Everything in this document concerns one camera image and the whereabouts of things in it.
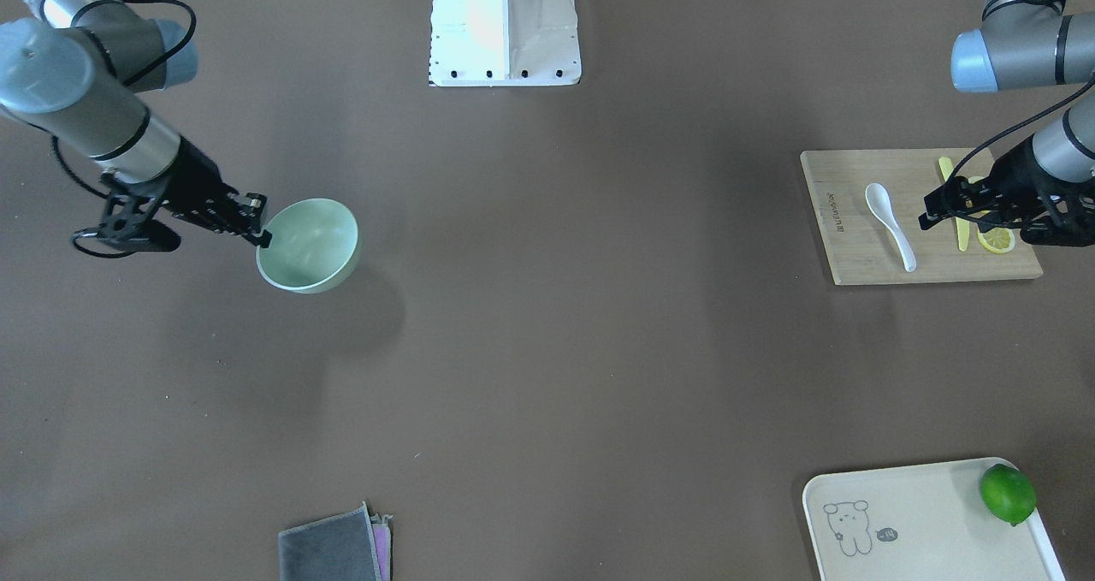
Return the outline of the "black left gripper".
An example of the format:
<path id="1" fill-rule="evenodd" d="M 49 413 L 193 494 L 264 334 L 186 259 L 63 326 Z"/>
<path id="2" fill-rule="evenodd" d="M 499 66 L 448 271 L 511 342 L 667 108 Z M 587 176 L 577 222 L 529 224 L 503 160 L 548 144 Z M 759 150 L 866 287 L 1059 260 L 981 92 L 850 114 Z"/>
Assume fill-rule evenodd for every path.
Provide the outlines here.
<path id="1" fill-rule="evenodd" d="M 1052 178 L 1037 163 L 1033 138 L 999 156 L 986 178 L 970 181 L 963 175 L 963 165 L 977 153 L 963 156 L 942 186 L 924 196 L 926 210 L 918 217 L 920 230 L 927 231 L 950 218 L 970 222 L 981 231 L 1021 230 L 1024 219 L 1039 214 L 1036 202 L 1039 191 L 1068 191 L 1061 181 Z"/>

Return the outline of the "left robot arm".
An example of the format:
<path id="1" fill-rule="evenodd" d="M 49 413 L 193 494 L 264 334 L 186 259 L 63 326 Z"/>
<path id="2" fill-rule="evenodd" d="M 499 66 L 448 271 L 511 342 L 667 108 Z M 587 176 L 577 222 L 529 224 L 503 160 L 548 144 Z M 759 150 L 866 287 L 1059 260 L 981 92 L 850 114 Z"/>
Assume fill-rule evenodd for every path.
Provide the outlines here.
<path id="1" fill-rule="evenodd" d="M 1069 15 L 1068 0 L 986 0 L 980 27 L 950 53 L 950 80 L 963 92 L 1077 85 L 1051 106 L 1054 120 L 999 156 L 986 178 L 954 172 L 924 199 L 919 225 L 947 219 L 980 230 L 1015 229 L 1027 243 L 1092 244 L 1092 13 Z"/>

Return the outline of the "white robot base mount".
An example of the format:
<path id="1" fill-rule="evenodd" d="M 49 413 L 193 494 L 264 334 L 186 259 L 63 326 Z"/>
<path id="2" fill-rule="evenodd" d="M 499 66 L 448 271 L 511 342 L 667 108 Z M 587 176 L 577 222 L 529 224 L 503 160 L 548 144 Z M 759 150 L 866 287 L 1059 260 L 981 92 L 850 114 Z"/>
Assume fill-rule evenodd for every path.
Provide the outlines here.
<path id="1" fill-rule="evenodd" d="M 433 0 L 428 85 L 574 86 L 576 0 Z"/>

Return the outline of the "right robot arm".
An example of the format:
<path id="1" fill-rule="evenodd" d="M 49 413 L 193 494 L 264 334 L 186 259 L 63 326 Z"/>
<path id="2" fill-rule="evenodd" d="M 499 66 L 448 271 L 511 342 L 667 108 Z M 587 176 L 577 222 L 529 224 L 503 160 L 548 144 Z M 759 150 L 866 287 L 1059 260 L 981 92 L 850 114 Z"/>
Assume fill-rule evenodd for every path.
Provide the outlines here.
<path id="1" fill-rule="evenodd" d="M 74 233 L 97 241 L 101 258 L 177 249 L 178 234 L 157 213 L 266 248 L 267 199 L 222 181 L 214 161 L 149 108 L 140 93 L 195 77 L 195 22 L 180 25 L 134 12 L 139 0 L 22 0 L 30 18 L 3 24 L 3 115 L 69 146 L 99 167 L 104 202 L 97 225 Z"/>

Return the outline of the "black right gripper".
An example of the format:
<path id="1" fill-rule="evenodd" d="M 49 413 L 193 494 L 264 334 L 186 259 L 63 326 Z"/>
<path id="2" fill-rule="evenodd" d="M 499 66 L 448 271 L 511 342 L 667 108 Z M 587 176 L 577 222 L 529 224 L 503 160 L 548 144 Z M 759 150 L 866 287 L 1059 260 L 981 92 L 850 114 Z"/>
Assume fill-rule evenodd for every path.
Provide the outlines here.
<path id="1" fill-rule="evenodd" d="M 266 196 L 228 186 L 210 156 L 188 139 L 181 138 L 175 160 L 159 182 L 159 207 L 169 214 L 215 234 L 253 239 L 258 249 L 269 248 L 273 235 L 263 226 Z"/>

